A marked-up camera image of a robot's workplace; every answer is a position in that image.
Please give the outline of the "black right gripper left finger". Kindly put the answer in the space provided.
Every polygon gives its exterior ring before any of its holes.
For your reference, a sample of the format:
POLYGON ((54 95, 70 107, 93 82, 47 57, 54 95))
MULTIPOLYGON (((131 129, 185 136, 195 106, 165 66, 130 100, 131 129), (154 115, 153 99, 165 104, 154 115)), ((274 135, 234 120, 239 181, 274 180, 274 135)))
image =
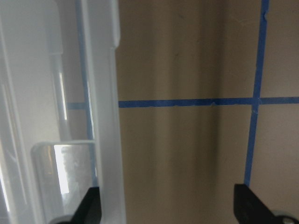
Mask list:
POLYGON ((102 211, 100 201, 100 188, 91 187, 82 199, 76 212, 71 218, 71 224, 99 224, 102 211))

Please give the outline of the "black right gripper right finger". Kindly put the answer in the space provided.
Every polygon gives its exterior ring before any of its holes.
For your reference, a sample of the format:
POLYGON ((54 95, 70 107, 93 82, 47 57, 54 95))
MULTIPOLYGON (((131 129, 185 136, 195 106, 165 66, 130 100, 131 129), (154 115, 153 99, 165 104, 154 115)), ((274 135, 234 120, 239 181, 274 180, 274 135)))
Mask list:
POLYGON ((279 219, 246 184, 234 185, 233 211, 239 224, 279 224, 279 219))

